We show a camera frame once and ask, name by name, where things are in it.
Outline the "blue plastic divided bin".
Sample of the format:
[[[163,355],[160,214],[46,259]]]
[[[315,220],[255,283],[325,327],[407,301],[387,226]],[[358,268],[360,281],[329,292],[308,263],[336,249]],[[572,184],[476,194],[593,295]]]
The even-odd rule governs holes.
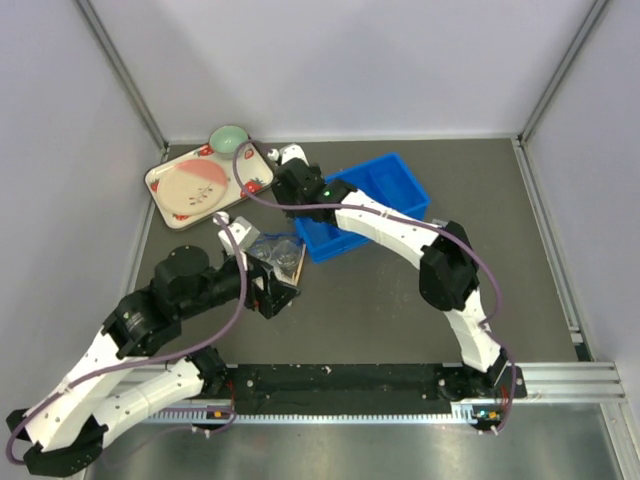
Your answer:
[[[396,211],[422,220],[431,203],[430,197],[397,153],[366,161],[341,172],[324,175],[327,183],[344,180],[370,198]],[[326,262],[369,242],[361,235],[346,232],[307,217],[294,221],[297,235],[304,241],[315,264]]]

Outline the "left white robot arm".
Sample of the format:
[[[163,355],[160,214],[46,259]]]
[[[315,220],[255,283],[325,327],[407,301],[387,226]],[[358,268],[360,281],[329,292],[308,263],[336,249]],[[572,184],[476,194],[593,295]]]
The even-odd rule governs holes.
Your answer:
[[[229,301],[270,319],[298,294],[251,255],[227,255],[215,268],[199,247],[174,249],[147,286],[120,300],[50,396],[7,417],[11,438],[30,445],[20,464],[36,476],[72,476],[149,416],[181,400],[220,394],[229,384],[228,369],[211,344],[163,360],[161,374],[124,393],[112,391],[179,337],[184,321]]]

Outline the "clear glass flask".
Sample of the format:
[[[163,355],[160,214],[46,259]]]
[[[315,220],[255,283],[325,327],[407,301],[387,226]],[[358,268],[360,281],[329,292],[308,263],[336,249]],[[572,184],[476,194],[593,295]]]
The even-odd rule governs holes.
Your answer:
[[[289,239],[278,242],[272,251],[271,260],[280,268],[280,270],[292,276],[298,269],[302,258],[301,246]]]

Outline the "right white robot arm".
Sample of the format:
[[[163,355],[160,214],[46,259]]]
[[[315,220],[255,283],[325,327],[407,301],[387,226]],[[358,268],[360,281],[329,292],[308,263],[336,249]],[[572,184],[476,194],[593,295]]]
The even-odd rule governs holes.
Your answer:
[[[487,396],[502,385],[507,357],[488,325],[479,289],[480,261],[472,257],[460,224],[414,220],[348,182],[326,182],[318,165],[301,158],[282,161],[276,168],[273,192],[288,215],[363,236],[413,265],[420,295],[444,313],[456,336],[462,362],[469,368],[469,388]]]

